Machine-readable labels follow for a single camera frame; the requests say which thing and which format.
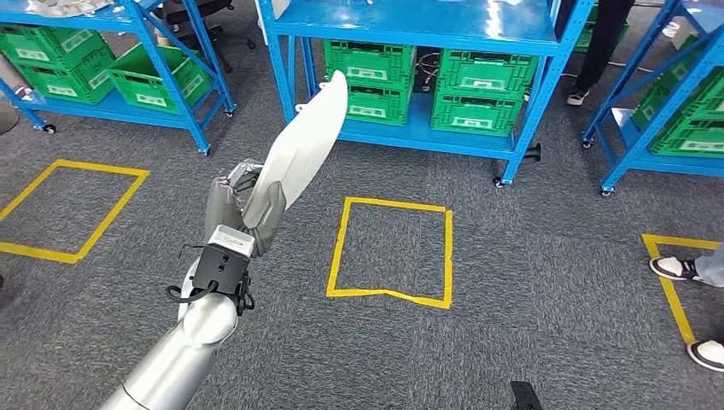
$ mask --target person's foot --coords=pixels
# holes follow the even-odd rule
[[[686,352],[699,365],[715,372],[724,372],[724,345],[714,340],[694,342],[686,346]]]
[[[697,274],[697,266],[694,261],[679,261],[675,257],[656,258],[649,261],[649,267],[658,276],[671,280],[697,280],[704,282]]]
[[[570,91],[570,94],[568,94],[568,100],[566,100],[566,102],[568,103],[568,105],[580,107],[581,105],[583,105],[583,100],[588,97],[589,92],[589,90],[581,90],[574,85],[573,89]]]

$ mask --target floor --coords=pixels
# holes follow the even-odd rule
[[[130,201],[75,264],[1,254],[1,408],[97,407],[173,324],[163,295],[196,257],[211,179],[264,159],[283,128],[253,6],[217,18],[239,108],[208,130],[213,154],[185,132],[47,114],[59,133],[22,121],[0,137],[7,206],[58,158],[149,170]],[[624,61],[655,9],[635,9]],[[114,38],[114,47],[129,44]],[[665,41],[657,56],[671,54]],[[574,73],[579,56],[570,63]],[[509,382],[532,383],[543,408],[712,409],[724,378],[684,351],[642,234],[722,240],[720,179],[627,174],[603,198],[600,149],[577,139],[615,79],[612,67],[582,108],[561,80],[536,133],[543,161],[515,184],[495,161],[338,143],[289,210],[272,251],[250,268],[246,312],[193,400],[194,409],[508,409]],[[135,177],[56,169],[0,225],[5,242],[74,252]],[[452,304],[391,296],[325,297],[346,196],[453,211]],[[336,286],[443,297],[442,214],[354,204]],[[662,246],[665,254],[698,255]],[[724,297],[676,284],[696,337],[722,337]]]

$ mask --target yellow tape square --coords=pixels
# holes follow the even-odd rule
[[[650,235],[647,233],[641,235],[641,237],[644,239],[646,250],[648,250],[649,256],[652,259],[661,256],[658,251],[658,245],[685,246],[688,248],[707,250],[715,250],[719,247],[718,242],[690,239],[687,237],[664,237],[661,235]],[[684,343],[689,344],[696,342],[697,339],[694,337],[692,328],[689,326],[689,321],[686,320],[684,308],[681,306],[679,296],[676,294],[676,290],[674,289],[674,283],[671,279],[664,278],[662,276],[659,277],[659,281],[661,282],[661,286],[663,288],[663,294],[666,296],[666,300],[669,301],[671,313],[674,315],[674,320],[676,321],[676,325],[679,327],[679,332],[681,332],[681,338],[684,339]]]
[[[126,205],[134,192],[141,186],[141,183],[149,175],[149,171],[145,169],[137,168],[126,168],[126,167],[115,167],[112,165],[94,164],[90,162],[78,162],[69,160],[55,160],[49,167],[45,168],[44,171],[38,175],[18,196],[10,202],[10,204],[0,211],[0,220],[4,220],[13,209],[17,208],[20,203],[30,195],[38,186],[58,167],[68,167],[85,169],[88,171],[98,171],[101,173],[122,173],[125,175],[135,176],[136,180],[133,181],[131,186],[126,190],[123,196],[120,197],[118,202],[111,208],[110,212],[101,221],[100,225],[91,233],[90,237],[83,243],[80,250],[74,254],[68,252],[58,252],[51,249],[35,248],[32,246],[19,245],[16,243],[0,242],[0,252],[6,252],[16,255],[30,256],[32,258],[46,259],[48,261],[64,262],[64,263],[75,263],[83,259],[88,251],[91,250],[93,245],[96,243],[98,238],[113,222],[118,212]]]
[[[425,296],[412,296],[396,290],[388,289],[337,289],[336,281],[339,273],[340,260],[342,259],[342,248],[344,247],[344,237],[347,233],[347,224],[349,222],[349,212],[353,203],[379,205],[382,207],[412,209],[417,211],[439,212],[445,215],[445,244],[444,244],[444,273],[443,273],[443,292],[442,299],[435,299]],[[332,265],[330,268],[330,277],[327,281],[327,297],[346,297],[346,296],[371,296],[371,295],[389,295],[399,297],[410,302],[420,305],[431,306],[433,308],[449,309],[453,301],[453,211],[437,205],[428,205],[424,203],[413,202],[397,202],[387,201],[376,198],[362,198],[356,196],[348,196],[344,199],[342,207],[342,219],[340,221],[340,229],[337,233],[335,251],[332,255]]]

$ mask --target blue metal shelf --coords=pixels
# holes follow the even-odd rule
[[[547,0],[438,2],[299,0],[275,23],[278,34],[549,56],[558,47]]]
[[[131,32],[138,36],[139,41],[146,49],[149,59],[160,77],[167,85],[169,97],[178,108],[178,114],[168,114],[146,108],[138,108],[126,103],[117,91],[111,91],[100,103],[88,105],[69,102],[55,98],[42,98],[35,96],[30,100],[19,99],[7,84],[0,80],[2,91],[10,102],[16,106],[32,123],[36,129],[46,129],[47,124],[41,120],[36,111],[50,111],[61,114],[81,115],[87,117],[103,118],[106,120],[119,120],[135,122],[152,126],[168,126],[189,131],[196,147],[203,154],[207,154],[211,147],[203,135],[203,129],[208,125],[214,114],[225,106],[225,112],[233,114],[236,104],[231,100],[231,93],[224,80],[223,71],[213,51],[211,40],[208,38],[206,27],[199,15],[196,3],[191,0],[182,0],[188,10],[190,25],[196,31],[201,50],[208,64],[200,60],[196,53],[181,44],[171,32],[168,31],[156,18],[152,17],[150,10],[163,3],[164,0],[116,0],[116,3],[97,10],[92,15],[81,15],[69,18],[48,18],[26,11],[27,2],[17,0],[0,0],[0,23],[33,24],[38,26],[60,26],[70,28],[84,28],[107,32]],[[117,13],[114,9],[123,6]],[[187,103],[178,84],[174,80],[171,70],[156,49],[155,35],[149,26],[161,31],[173,45],[180,48],[194,63],[198,64],[211,77],[212,91],[218,94],[217,99],[210,104],[210,109],[201,120],[195,117],[196,111],[209,98],[211,91],[204,95],[193,107]]]
[[[553,27],[558,0],[291,0],[274,18],[271,0],[259,0],[269,40],[269,57],[287,122],[295,111],[295,43],[300,38],[308,97],[317,91],[310,38],[368,43],[427,45],[442,48],[540,56],[520,132],[510,138],[429,128],[431,96],[415,95],[406,126],[348,120],[341,140],[475,155],[507,161],[500,177],[511,184],[535,128],[546,109],[568,57],[578,40],[593,0],[579,0],[560,38]],[[279,39],[288,39],[283,56]]]
[[[155,9],[165,0],[141,0],[138,5],[146,10]],[[39,26],[87,28],[105,32],[128,32],[133,29],[133,20],[129,10],[114,13],[113,9],[120,4],[111,4],[97,10],[93,15],[79,15],[65,19],[43,17],[26,11],[27,1],[0,0],[0,21],[3,23],[35,24]]]
[[[183,116],[128,105],[126,100],[123,99],[117,90],[111,91],[96,105],[59,100],[56,98],[37,98],[30,101],[22,100],[19,107],[20,106],[38,111],[49,111],[59,114],[135,122],[151,126],[186,128],[186,120]]]
[[[413,94],[405,126],[386,126],[373,122],[347,120],[340,133],[340,139],[355,143],[426,149],[500,160],[512,158],[514,145],[511,137],[431,130],[429,127],[431,110],[431,95]]]
[[[646,52],[657,39],[663,27],[676,15],[686,17],[699,30],[699,40],[685,50],[677,53],[661,67],[644,76],[643,79],[629,85],[636,67],[643,61]],[[646,83],[656,79],[659,74],[678,64],[689,53],[701,50],[701,55],[691,66],[679,84],[671,91],[662,107],[651,117],[641,130],[629,120],[632,110],[613,108],[625,96],[635,92]],[[724,66],[724,4],[667,1],[648,31],[642,38],[636,51],[627,61],[616,84],[604,103],[583,132],[584,147],[590,147],[594,135],[610,161],[609,170],[601,180],[601,191],[608,195],[614,185],[629,169],[658,171],[666,173],[686,173],[724,177],[724,159],[697,158],[673,155],[653,155],[648,150],[651,140],[663,129],[677,108],[697,88],[699,81],[705,79],[714,67]],[[617,124],[624,152],[616,155],[606,138],[603,124],[612,118]]]
[[[610,113],[618,126],[619,135],[625,149],[631,149],[641,134],[639,128],[629,120],[634,111],[632,109],[613,108]],[[600,132],[599,136],[601,137],[599,142],[606,146],[604,149],[610,151],[609,142],[606,140],[605,133]],[[662,173],[687,173],[691,175],[724,177],[724,159],[653,155],[648,149],[641,151],[641,153],[631,161],[629,168]]]
[[[713,32],[724,24],[724,3],[703,3],[685,1],[681,13],[698,32]]]

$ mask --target green plastic crate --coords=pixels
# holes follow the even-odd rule
[[[412,87],[407,91],[348,85],[347,118],[403,126],[407,122]]]
[[[430,128],[508,137],[523,100],[442,96],[435,94]]]
[[[460,97],[522,98],[537,65],[536,56],[445,49],[435,92]]]
[[[74,28],[0,25],[0,49],[14,64],[69,69],[90,53],[107,48],[97,32]]]
[[[631,117],[633,123],[639,129],[648,124],[669,93],[669,89],[663,86],[661,79],[654,82],[633,112]],[[676,115],[692,120],[724,120],[724,68],[714,68],[681,104]]]
[[[690,35],[686,38],[686,41],[681,45],[681,50],[686,49],[690,45],[696,43],[698,40],[698,36],[696,35]],[[686,72],[689,71],[689,67],[692,66],[692,64],[697,60],[699,55],[701,54],[701,50],[694,50],[689,56],[687,56],[684,60],[679,61],[678,64],[671,67],[669,70],[661,74],[661,76],[658,78],[658,83],[663,86],[663,88],[667,90],[673,90],[677,84],[679,84],[679,81],[684,78],[684,75],[686,75]]]
[[[583,30],[581,30],[581,36],[578,38],[578,41],[575,43],[575,46],[573,48],[573,52],[575,53],[585,53],[588,51],[588,47],[591,45],[591,39],[593,38],[593,26],[596,25],[596,21],[587,21],[585,25],[583,25]],[[628,31],[628,21],[623,23],[623,29],[621,30],[621,34],[618,36],[618,42],[620,43],[623,39],[623,36]]]
[[[328,40],[324,44],[327,76],[335,70],[351,85],[406,91],[415,78],[417,47]]]
[[[171,69],[186,103],[192,107],[211,89],[211,79],[203,68],[197,66],[181,50],[175,47],[158,47],[158,50]],[[178,108],[163,84],[163,79],[156,72],[153,62],[141,44],[137,44],[120,56],[108,71],[116,88],[130,105],[172,114],[178,113]]]
[[[653,83],[631,115],[631,121],[639,129],[643,129],[668,96],[669,90],[663,88],[658,82]]]
[[[651,141],[649,151],[655,155],[724,158],[724,120],[680,116]]]
[[[35,91],[45,97],[98,104],[114,87],[106,68],[114,61],[110,49],[99,49],[76,67],[57,69],[15,64]]]

